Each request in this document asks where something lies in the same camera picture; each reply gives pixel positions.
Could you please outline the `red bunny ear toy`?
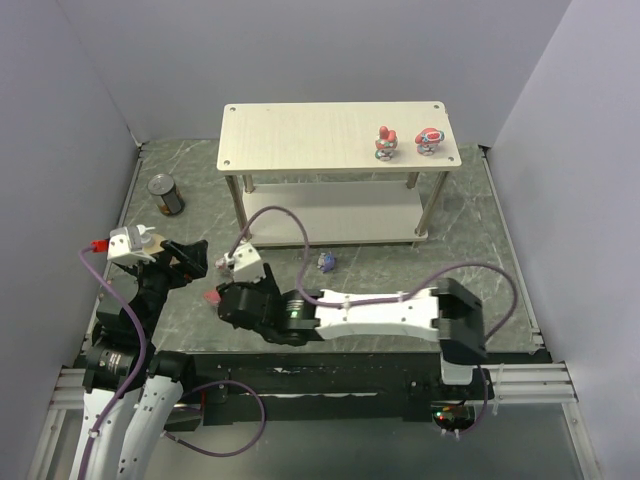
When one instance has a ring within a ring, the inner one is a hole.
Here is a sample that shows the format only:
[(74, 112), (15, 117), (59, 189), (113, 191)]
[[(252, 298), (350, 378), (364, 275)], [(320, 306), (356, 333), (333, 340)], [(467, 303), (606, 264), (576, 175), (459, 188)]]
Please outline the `red bunny ear toy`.
[(380, 161), (389, 161), (393, 158), (398, 145), (398, 138), (395, 130), (386, 126), (381, 126), (378, 130), (378, 137), (375, 141), (375, 157)]

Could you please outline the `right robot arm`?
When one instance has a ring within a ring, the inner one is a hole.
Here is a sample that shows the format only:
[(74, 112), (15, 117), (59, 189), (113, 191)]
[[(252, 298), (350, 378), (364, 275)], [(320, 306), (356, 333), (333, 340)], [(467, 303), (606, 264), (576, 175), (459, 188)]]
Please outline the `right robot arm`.
[(404, 336), (440, 347), (447, 386), (467, 386), (487, 356), (482, 302), (451, 278), (411, 295), (348, 294), (329, 289), (281, 292), (268, 265), (254, 282), (216, 287), (219, 318), (266, 342), (304, 346), (353, 336)]

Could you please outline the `pink blue goggles toy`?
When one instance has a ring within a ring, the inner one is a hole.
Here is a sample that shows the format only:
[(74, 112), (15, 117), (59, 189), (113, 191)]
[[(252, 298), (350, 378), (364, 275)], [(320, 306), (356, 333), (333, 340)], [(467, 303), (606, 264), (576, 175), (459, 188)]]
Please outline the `pink blue goggles toy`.
[(434, 155), (444, 138), (444, 132), (437, 128), (428, 127), (423, 129), (414, 140), (417, 153), (422, 156)]

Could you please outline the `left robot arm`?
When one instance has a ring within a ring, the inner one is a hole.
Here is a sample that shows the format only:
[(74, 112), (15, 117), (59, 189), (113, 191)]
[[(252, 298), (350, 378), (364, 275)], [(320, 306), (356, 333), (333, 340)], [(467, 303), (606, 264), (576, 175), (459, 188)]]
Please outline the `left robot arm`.
[(192, 356), (152, 343), (170, 291), (208, 273), (208, 243), (162, 240), (126, 267), (127, 292), (95, 277), (103, 299), (86, 352), (83, 423), (73, 479), (141, 479), (174, 405), (192, 386)]

